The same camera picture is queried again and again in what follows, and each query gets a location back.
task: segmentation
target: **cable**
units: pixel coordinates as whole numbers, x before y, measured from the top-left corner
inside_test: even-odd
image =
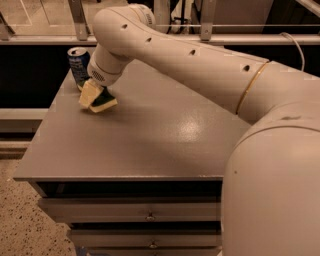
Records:
[[[181,34],[182,30],[184,29],[183,25],[184,25],[184,14],[185,14],[185,10],[186,10],[186,0],[182,0],[182,6],[181,6],[181,27],[179,29],[179,34]]]
[[[302,49],[301,49],[299,43],[297,42],[296,39],[294,39],[294,37],[292,35],[290,35],[290,34],[288,34],[286,32],[282,32],[280,35],[283,35],[284,37],[291,39],[294,42],[294,44],[297,46],[297,48],[299,50],[299,53],[300,53],[300,56],[301,56],[301,63],[302,63],[301,71],[304,71],[305,59],[304,59],[304,54],[302,52]]]

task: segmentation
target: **black wall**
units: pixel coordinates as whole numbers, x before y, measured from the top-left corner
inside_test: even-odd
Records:
[[[48,108],[72,46],[0,46],[0,108]]]
[[[301,69],[301,57],[295,45],[286,46],[226,46],[225,48],[277,61]],[[301,46],[305,57],[304,72],[320,77],[320,47]]]

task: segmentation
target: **drawer handle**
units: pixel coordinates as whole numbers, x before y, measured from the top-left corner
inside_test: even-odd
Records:
[[[152,215],[152,212],[149,212],[149,215],[145,218],[148,222],[156,221],[156,217]]]
[[[155,241],[153,241],[150,245],[149,245],[150,249],[157,249],[158,245],[156,245]]]

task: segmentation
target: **gray table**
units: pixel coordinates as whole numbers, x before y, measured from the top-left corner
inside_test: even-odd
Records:
[[[217,255],[224,168],[249,125],[138,61],[112,90],[117,106],[81,109],[69,72],[14,179],[78,255]]]
[[[81,109],[71,72],[37,131],[15,180],[139,181],[223,177],[249,125],[138,61],[112,91],[118,105]]]

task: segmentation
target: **drawer front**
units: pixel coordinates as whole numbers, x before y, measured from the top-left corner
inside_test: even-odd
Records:
[[[220,248],[212,249],[171,249],[171,250],[114,250],[108,248],[88,248],[91,255],[106,256],[217,256]]]
[[[220,221],[220,203],[210,200],[40,199],[39,207],[64,223]]]
[[[76,246],[86,248],[113,247],[137,249],[166,249],[166,248],[213,248],[221,246],[221,236],[213,232],[174,233],[171,232],[133,232],[104,231],[104,230],[71,230],[68,237]]]

